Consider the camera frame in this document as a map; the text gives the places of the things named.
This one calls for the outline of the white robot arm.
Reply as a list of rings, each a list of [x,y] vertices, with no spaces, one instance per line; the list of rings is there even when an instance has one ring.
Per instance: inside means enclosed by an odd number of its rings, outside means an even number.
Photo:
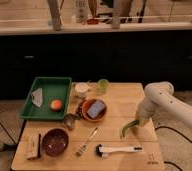
[[[170,82],[149,83],[144,93],[136,111],[140,126],[146,125],[156,109],[162,107],[192,130],[192,106],[173,96],[174,87]]]

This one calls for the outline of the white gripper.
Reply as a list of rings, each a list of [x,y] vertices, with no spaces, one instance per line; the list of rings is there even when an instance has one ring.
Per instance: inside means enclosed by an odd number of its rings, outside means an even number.
[[[158,105],[145,97],[138,105],[136,111],[136,120],[139,126],[145,126],[149,123],[150,117],[155,114]]]

